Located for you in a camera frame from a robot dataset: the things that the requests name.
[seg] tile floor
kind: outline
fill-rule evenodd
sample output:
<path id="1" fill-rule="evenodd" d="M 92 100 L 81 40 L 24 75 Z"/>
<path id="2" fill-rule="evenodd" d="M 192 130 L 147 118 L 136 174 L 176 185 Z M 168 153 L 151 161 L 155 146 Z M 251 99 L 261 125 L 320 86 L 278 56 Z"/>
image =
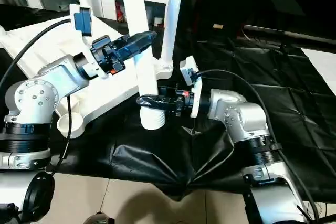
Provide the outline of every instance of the tile floor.
<path id="1" fill-rule="evenodd" d="M 146 183 L 66 174 L 56 174 L 55 181 L 51 210 L 38 224 L 83 224 L 97 211 L 117 224 L 248 224 L 238 194 L 200 190 L 175 202 Z M 328 214 L 335 212 L 336 205 L 328 204 Z"/>

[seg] black tablecloth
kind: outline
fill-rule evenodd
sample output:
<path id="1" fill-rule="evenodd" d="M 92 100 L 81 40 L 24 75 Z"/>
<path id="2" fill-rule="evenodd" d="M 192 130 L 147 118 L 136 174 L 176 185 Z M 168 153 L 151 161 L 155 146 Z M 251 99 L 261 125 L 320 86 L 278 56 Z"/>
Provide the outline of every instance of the black tablecloth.
<path id="1" fill-rule="evenodd" d="M 0 25 L 7 30 L 66 15 L 4 5 L 0 5 L 0 10 L 5 17 Z M 127 32 L 124 25 L 103 21 L 123 34 Z M 159 84 L 173 87 L 178 82 L 183 87 L 178 65 L 189 55 L 194 55 L 201 70 L 221 68 L 239 74 L 253 84 L 264 100 L 277 140 L 314 199 L 336 202 L 336 178 L 327 167 L 336 165 L 336 97 L 308 57 L 290 46 L 269 49 L 230 40 L 220 45 L 194 41 L 180 24 L 179 27 L 173 76 Z M 160 55 L 161 39 L 159 36 L 153 48 L 154 55 Z M 0 57 L 1 76 L 11 58 L 3 49 Z M 24 78 L 17 68 L 6 86 Z M 203 78 L 203 90 L 211 88 L 234 90 L 257 102 L 243 83 L 222 73 Z M 6 113 L 4 92 L 0 91 L 1 115 Z M 232 147 L 221 123 L 205 116 L 196 120 L 167 116 L 161 129 L 147 131 L 140 123 L 136 97 L 95 119 L 81 137 L 71 140 L 60 172 L 149 182 L 175 198 L 196 189 L 237 193 L 246 189 L 239 175 L 244 157 L 234 153 L 223 162 Z M 65 145 L 56 122 L 54 115 L 50 139 L 54 156 Z"/>

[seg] blue connector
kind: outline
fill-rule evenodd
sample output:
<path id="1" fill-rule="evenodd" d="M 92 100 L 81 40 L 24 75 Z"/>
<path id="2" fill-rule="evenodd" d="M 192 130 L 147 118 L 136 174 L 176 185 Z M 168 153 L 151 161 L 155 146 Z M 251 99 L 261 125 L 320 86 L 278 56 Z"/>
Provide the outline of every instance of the blue connector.
<path id="1" fill-rule="evenodd" d="M 80 7 L 79 13 L 74 14 L 75 29 L 82 32 L 82 36 L 92 36 L 91 10 Z"/>

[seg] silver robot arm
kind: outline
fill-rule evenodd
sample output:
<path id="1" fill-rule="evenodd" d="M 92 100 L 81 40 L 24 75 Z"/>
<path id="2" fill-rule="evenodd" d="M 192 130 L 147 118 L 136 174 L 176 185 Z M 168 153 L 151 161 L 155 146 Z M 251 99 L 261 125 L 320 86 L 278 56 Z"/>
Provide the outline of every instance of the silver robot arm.
<path id="1" fill-rule="evenodd" d="M 169 92 L 165 87 L 163 95 L 139 97 L 138 105 L 192 118 L 204 113 L 209 119 L 221 121 L 234 151 L 242 158 L 242 178 L 250 188 L 244 195 L 249 222 L 307 223 L 298 208 L 304 209 L 302 200 L 287 165 L 279 156 L 281 145 L 271 139 L 261 106 L 248 102 L 234 91 L 212 89 L 210 96 L 201 94 L 198 87 L 202 87 L 202 80 L 196 74 L 198 69 L 192 56 L 181 62 L 180 69 L 187 85 L 193 85 L 192 92 L 177 89 Z"/>
<path id="2" fill-rule="evenodd" d="M 0 133 L 0 223 L 31 223 L 49 210 L 53 177 L 43 171 L 51 159 L 48 148 L 51 117 L 60 100 L 89 85 L 97 70 L 117 74 L 124 61 L 146 50 L 156 33 L 145 31 L 111 41 L 103 36 L 89 49 L 94 69 L 83 53 L 66 55 L 6 92 L 9 114 Z"/>
<path id="3" fill-rule="evenodd" d="M 280 146 L 269 138 L 263 109 L 228 90 L 212 89 L 209 102 L 209 119 L 223 122 L 236 151 L 246 160 L 242 176 L 250 185 L 250 191 L 244 195 L 250 223 L 306 223 L 298 209 L 304 209 L 302 199 L 287 165 L 276 152 Z"/>

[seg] wire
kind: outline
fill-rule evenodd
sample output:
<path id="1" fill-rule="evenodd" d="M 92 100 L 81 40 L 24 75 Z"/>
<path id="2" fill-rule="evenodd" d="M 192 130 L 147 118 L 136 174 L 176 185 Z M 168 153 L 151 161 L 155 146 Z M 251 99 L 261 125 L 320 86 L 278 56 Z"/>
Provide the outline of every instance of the wire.
<path id="1" fill-rule="evenodd" d="M 274 131 L 273 131 L 273 127 L 272 127 L 272 123 L 271 123 L 268 111 L 266 109 L 266 106 L 265 106 L 263 100 L 261 99 L 259 93 L 255 90 L 255 88 L 248 81 L 246 81 L 244 78 L 242 78 L 241 76 L 237 75 L 236 73 L 224 70 L 224 69 L 210 69 L 210 70 L 200 71 L 200 72 L 197 73 L 197 76 L 199 77 L 199 76 L 201 76 L 203 74 L 210 73 L 210 72 L 224 72 L 224 73 L 231 74 L 232 76 L 234 76 L 234 77 L 238 78 L 239 80 L 241 80 L 242 82 L 244 82 L 251 89 L 251 91 L 254 93 L 254 95 L 259 100 L 259 102 L 261 104 L 261 107 L 262 107 L 262 109 L 265 112 L 265 116 L 266 116 L 266 121 L 267 121 L 267 124 L 268 124 L 269 133 L 270 133 L 271 137 L 273 138 L 273 141 L 275 143 L 277 143 L 277 140 L 276 140 L 276 137 L 275 137 L 275 134 L 274 134 Z M 310 192 L 308 191 L 308 189 L 304 185 L 303 181 L 301 180 L 300 176 L 296 173 L 296 171 L 294 170 L 292 164 L 288 161 L 288 159 L 286 158 L 286 156 L 284 155 L 284 153 L 282 152 L 282 150 L 278 150 L 278 152 L 279 152 L 280 157 L 285 162 L 285 164 L 288 166 L 288 169 L 292 172 L 292 174 L 294 175 L 294 177 L 299 182 L 299 184 L 300 184 L 301 188 L 303 189 L 304 193 L 306 194 L 306 196 L 308 198 L 308 201 L 311 204 L 313 213 L 314 213 L 315 222 L 318 222 L 319 221 L 319 212 L 317 211 L 316 205 L 314 203 L 314 200 L 313 200 Z"/>
<path id="2" fill-rule="evenodd" d="M 300 212 L 303 214 L 303 216 L 306 218 L 306 220 L 308 222 L 311 222 L 310 215 L 308 215 L 305 211 L 303 211 L 302 208 L 299 205 L 297 205 L 296 207 L 300 210 Z"/>
<path id="3" fill-rule="evenodd" d="M 52 24 L 51 26 L 47 27 L 46 29 L 44 29 L 43 31 L 41 31 L 38 35 L 36 35 L 30 42 L 28 42 L 28 44 L 17 54 L 17 56 L 15 57 L 15 59 L 12 61 L 12 63 L 9 65 L 8 69 L 6 70 L 5 74 L 2 76 L 1 81 L 0 81 L 0 90 L 3 86 L 3 84 L 5 83 L 5 80 L 7 79 L 7 77 L 9 76 L 9 74 L 11 73 L 11 71 L 14 69 L 15 65 L 18 63 L 18 61 L 22 58 L 23 54 L 39 39 L 41 38 L 44 34 L 46 34 L 47 32 L 49 32 L 50 30 L 54 29 L 55 27 L 62 25 L 64 23 L 68 23 L 71 22 L 71 19 L 64 19 L 61 20 L 59 22 L 56 22 L 54 24 Z"/>
<path id="4" fill-rule="evenodd" d="M 241 29 L 242 31 L 241 31 L 241 33 L 243 33 L 243 35 L 244 35 L 244 37 L 247 39 L 247 40 L 249 40 L 249 41 L 252 41 L 249 37 L 247 37 L 247 35 L 244 33 L 244 30 L 243 29 Z"/>
<path id="5" fill-rule="evenodd" d="M 68 147 L 70 143 L 70 136 L 71 136 L 71 128 L 72 128 L 72 114 L 71 114 L 71 103 L 70 103 L 70 96 L 67 96 L 67 102 L 68 102 L 68 115 L 69 115 L 69 129 L 68 129 L 68 135 L 66 138 L 67 145 L 64 148 L 64 151 L 59 154 L 59 160 L 57 162 L 57 165 L 54 167 L 53 172 L 51 173 L 52 176 L 54 176 L 55 173 L 57 173 L 58 169 L 60 168 L 65 156 L 68 152 Z"/>

